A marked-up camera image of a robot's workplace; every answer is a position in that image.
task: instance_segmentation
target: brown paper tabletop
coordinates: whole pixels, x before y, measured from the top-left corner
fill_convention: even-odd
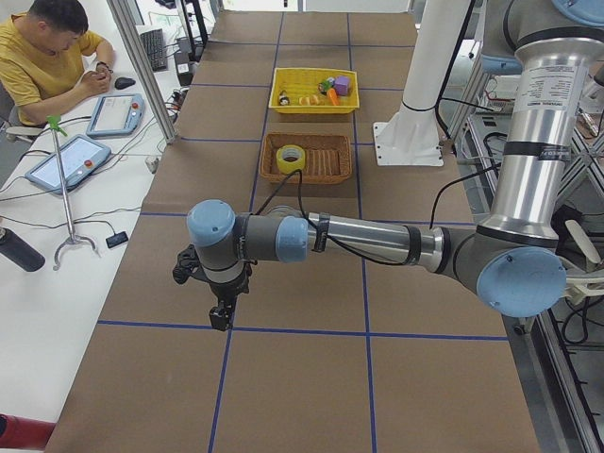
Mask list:
[[[211,330],[206,284],[176,285],[185,216],[220,198],[256,209],[269,132],[348,137],[353,176],[305,186],[305,208],[426,227],[445,165],[378,167],[372,125],[398,110],[408,14],[221,13],[80,365],[50,453],[537,452],[500,316],[446,277],[344,253],[261,262],[235,328]],[[269,111],[275,67],[358,72],[346,115]],[[273,205],[296,206],[295,186]],[[471,226],[462,185],[437,223]]]

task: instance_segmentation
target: small toy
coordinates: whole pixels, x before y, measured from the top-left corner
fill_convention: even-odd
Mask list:
[[[298,99],[298,104],[300,104],[301,106],[318,106],[319,104],[321,104],[321,99],[319,99],[319,96],[317,96],[316,94],[313,94],[311,96],[301,96]]]
[[[287,97],[287,93],[285,91],[279,93],[279,105],[280,106],[289,106],[290,98]]]
[[[338,75],[333,83],[333,88],[339,96],[348,96],[350,92],[350,78]]]
[[[338,99],[338,94],[336,93],[335,89],[333,89],[333,88],[330,88],[329,90],[327,90],[327,99],[329,99],[329,102],[331,103],[332,106],[340,105],[340,100]]]
[[[331,87],[333,87],[333,84],[335,83],[336,79],[333,77],[328,77],[325,80],[323,80],[322,82],[319,82],[319,92],[321,94],[327,94],[327,90],[329,90]]]

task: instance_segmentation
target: purple cube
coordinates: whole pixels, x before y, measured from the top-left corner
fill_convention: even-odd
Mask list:
[[[350,91],[350,78],[345,75],[338,75],[333,84],[333,88],[339,96],[348,96]]]

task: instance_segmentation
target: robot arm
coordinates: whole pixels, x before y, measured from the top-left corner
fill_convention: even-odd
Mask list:
[[[566,282],[552,251],[558,236],[551,216],[583,83],[604,55],[604,30],[597,28],[604,26],[604,12],[594,7],[587,14],[593,3],[489,1],[485,29],[494,36],[485,37],[493,43],[485,52],[494,50],[492,55],[503,59],[515,55],[523,70],[494,203],[476,230],[305,217],[291,209],[236,215],[226,203],[208,200],[188,216],[193,245],[178,256],[175,280],[208,282],[218,298],[210,312],[212,326],[225,330],[232,327],[237,295],[248,292],[252,262],[300,261],[311,247],[322,252],[337,244],[369,260],[422,265],[455,278],[505,315],[530,317],[548,309]],[[587,23],[586,14],[595,22]]]

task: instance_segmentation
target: tape roll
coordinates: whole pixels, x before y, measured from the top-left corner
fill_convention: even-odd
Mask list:
[[[283,175],[294,170],[304,170],[306,154],[304,149],[296,144],[286,144],[277,150],[277,168]]]

